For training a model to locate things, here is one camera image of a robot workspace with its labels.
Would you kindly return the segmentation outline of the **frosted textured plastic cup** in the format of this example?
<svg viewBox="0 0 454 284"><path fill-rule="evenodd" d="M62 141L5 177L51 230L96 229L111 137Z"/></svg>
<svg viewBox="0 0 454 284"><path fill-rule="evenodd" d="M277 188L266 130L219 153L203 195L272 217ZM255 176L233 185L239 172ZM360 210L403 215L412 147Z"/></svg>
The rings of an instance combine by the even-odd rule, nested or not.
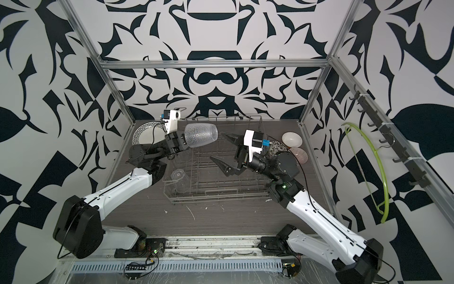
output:
<svg viewBox="0 0 454 284"><path fill-rule="evenodd" d="M218 139L218 129L215 124L193 123L185 126L184 137L191 148L203 147Z"/></svg>

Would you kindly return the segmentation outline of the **black white patterned bowl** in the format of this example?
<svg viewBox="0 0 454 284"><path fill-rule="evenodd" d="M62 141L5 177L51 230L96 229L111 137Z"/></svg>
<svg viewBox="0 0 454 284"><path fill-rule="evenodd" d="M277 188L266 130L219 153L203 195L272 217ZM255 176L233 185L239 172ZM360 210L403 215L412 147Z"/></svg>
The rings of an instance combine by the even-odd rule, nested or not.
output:
<svg viewBox="0 0 454 284"><path fill-rule="evenodd" d="M273 140L273 141L270 141L270 145L268 147L268 152L267 152L266 156L270 159L274 156L277 156L281 152L287 152L287 151L288 151L288 148L282 142Z"/></svg>

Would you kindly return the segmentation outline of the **clear faceted plastic cup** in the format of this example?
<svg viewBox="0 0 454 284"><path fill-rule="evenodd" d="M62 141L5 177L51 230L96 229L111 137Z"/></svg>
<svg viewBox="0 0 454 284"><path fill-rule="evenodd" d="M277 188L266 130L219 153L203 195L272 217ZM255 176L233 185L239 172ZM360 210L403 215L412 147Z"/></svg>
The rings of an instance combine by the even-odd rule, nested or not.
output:
<svg viewBox="0 0 454 284"><path fill-rule="evenodd" d="M171 186L178 194L184 194L191 188L191 181L183 169L174 170L171 175Z"/></svg>

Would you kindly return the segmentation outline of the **pink ribbed bowl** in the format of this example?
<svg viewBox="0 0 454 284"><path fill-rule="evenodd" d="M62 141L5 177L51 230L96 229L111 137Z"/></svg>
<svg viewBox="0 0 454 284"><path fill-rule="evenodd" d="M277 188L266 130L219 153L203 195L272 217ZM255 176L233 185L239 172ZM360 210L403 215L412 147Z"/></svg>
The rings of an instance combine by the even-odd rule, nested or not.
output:
<svg viewBox="0 0 454 284"><path fill-rule="evenodd" d="M300 164L305 164L309 160L309 155L307 152L299 147L292 147L290 151L296 156L297 161Z"/></svg>

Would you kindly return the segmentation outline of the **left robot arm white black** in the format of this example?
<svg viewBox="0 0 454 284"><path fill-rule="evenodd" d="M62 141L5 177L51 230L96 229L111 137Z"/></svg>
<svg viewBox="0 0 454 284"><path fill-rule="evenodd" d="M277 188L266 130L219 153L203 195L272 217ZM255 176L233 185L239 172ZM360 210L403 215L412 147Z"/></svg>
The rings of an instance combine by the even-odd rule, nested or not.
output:
<svg viewBox="0 0 454 284"><path fill-rule="evenodd" d="M189 147L183 131L165 135L152 144L135 144L129 150L133 170L93 194L83 198L71 196L61 209L53 239L78 259L99 250L123 249L142 251L141 232L133 226L104 226L103 221L125 201L163 178L166 163L162 160Z"/></svg>

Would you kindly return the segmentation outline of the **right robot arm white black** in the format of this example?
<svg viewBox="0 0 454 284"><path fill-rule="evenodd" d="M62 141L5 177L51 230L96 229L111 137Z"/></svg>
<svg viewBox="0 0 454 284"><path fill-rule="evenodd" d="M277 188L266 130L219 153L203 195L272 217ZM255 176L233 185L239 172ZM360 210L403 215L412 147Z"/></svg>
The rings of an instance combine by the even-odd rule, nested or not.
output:
<svg viewBox="0 0 454 284"><path fill-rule="evenodd" d="M246 169L269 179L270 198L303 220L315 231L315 239L295 226L287 225L276 236L287 254L312 258L335 273L341 284L376 284L383 264L383 246L345 227L320 206L309 191L296 180L297 159L290 151L268 156L270 142L264 133L247 130L243 135L223 133L236 146L235 163L212 156L211 160L226 176L240 175Z"/></svg>

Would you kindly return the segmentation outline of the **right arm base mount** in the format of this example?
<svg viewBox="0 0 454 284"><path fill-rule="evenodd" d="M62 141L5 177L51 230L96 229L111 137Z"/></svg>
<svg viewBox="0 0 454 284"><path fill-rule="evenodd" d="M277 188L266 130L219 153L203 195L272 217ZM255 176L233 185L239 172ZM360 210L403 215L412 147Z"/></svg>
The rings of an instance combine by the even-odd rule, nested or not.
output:
<svg viewBox="0 0 454 284"><path fill-rule="evenodd" d="M265 256L305 256L301 248L296 248L296 239L283 239L279 236L262 237L258 248Z"/></svg>

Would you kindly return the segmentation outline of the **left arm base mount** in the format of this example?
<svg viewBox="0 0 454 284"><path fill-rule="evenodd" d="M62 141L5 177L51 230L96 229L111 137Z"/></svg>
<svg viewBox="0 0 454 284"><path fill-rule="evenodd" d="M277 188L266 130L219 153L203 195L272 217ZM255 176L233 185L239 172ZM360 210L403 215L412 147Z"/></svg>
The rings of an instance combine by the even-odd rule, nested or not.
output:
<svg viewBox="0 0 454 284"><path fill-rule="evenodd" d="M147 256L157 255L162 257L166 250L166 238L146 238L138 240L138 243L133 245L129 250L116 249L114 258L127 259L127 258L144 258Z"/></svg>

